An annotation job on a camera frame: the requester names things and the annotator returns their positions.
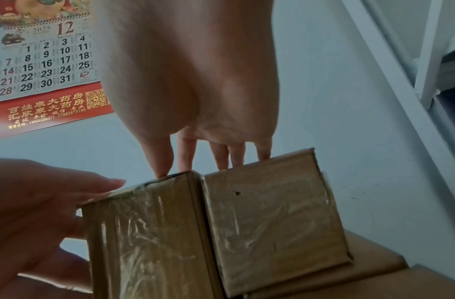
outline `white wall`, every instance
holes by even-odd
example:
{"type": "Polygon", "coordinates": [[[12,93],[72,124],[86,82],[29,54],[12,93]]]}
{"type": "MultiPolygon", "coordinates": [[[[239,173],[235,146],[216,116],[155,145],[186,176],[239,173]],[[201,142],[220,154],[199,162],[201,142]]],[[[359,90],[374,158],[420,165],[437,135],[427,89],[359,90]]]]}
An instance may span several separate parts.
{"type": "MultiPolygon", "coordinates": [[[[281,107],[273,154],[316,147],[345,228],[455,279],[455,209],[340,0],[277,0],[281,107]]],[[[0,139],[0,157],[153,178],[115,115],[0,139]]],[[[248,148],[246,162],[254,161],[248,148]]],[[[207,144],[194,168],[215,170],[207,144]]],[[[82,242],[65,247],[86,256],[82,242]]]]}

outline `brown cardboard box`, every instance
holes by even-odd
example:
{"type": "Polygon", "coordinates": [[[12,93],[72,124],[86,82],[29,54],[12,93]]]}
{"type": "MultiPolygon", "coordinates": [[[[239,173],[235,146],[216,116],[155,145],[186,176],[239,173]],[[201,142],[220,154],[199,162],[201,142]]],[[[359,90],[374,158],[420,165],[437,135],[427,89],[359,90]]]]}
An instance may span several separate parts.
{"type": "Polygon", "coordinates": [[[203,188],[228,297],[351,261],[313,150],[209,174],[203,188]]]}
{"type": "Polygon", "coordinates": [[[246,298],[279,298],[301,292],[331,287],[348,282],[406,269],[405,259],[374,242],[346,231],[346,239],[354,262],[298,277],[254,291],[246,298]]]}
{"type": "Polygon", "coordinates": [[[94,298],[223,298],[200,190],[188,172],[82,208],[94,298]]]}
{"type": "Polygon", "coordinates": [[[416,266],[289,299],[455,299],[455,282],[416,266]]]}

